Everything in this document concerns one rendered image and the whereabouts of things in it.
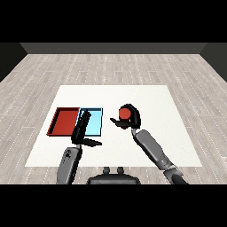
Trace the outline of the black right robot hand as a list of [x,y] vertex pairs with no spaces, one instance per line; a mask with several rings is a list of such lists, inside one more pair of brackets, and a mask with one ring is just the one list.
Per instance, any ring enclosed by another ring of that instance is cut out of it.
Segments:
[[120,121],[111,118],[111,121],[117,126],[121,127],[122,129],[132,128],[132,129],[139,129],[141,126],[141,118],[139,111],[132,105],[132,104],[125,104],[120,107],[121,108],[128,108],[131,111],[130,121]]

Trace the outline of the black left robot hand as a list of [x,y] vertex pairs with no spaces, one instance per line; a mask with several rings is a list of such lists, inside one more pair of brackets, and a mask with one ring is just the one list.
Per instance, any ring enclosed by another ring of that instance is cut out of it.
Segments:
[[88,110],[85,110],[82,115],[79,116],[78,122],[76,123],[71,141],[74,145],[87,145],[94,147],[97,145],[102,145],[101,142],[85,138],[85,132],[91,117],[91,113]]

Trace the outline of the red can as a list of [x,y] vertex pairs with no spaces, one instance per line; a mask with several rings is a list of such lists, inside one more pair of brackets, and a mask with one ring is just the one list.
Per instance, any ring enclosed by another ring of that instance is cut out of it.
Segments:
[[121,108],[119,110],[119,120],[120,121],[130,121],[131,111],[128,108]]

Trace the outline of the light blue shallow open box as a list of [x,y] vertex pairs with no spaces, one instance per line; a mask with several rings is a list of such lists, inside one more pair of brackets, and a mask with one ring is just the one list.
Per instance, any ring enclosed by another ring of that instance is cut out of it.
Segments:
[[87,125],[85,136],[86,137],[100,137],[102,129],[102,116],[103,109],[101,107],[82,107],[79,112],[77,121],[81,118],[85,110],[91,114],[89,123]]

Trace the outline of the red shallow open box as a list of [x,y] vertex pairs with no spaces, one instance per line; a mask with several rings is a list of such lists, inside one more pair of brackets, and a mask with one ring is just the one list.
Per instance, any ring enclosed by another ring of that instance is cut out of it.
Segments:
[[78,117],[79,107],[58,107],[47,131],[49,137],[70,137]]

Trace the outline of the dark grey robot body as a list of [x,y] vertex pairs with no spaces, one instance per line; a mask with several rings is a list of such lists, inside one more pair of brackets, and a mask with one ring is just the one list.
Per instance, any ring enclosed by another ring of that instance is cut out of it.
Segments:
[[140,184],[140,181],[135,176],[126,175],[123,167],[118,167],[116,174],[111,174],[110,168],[104,167],[103,173],[90,177],[87,184]]

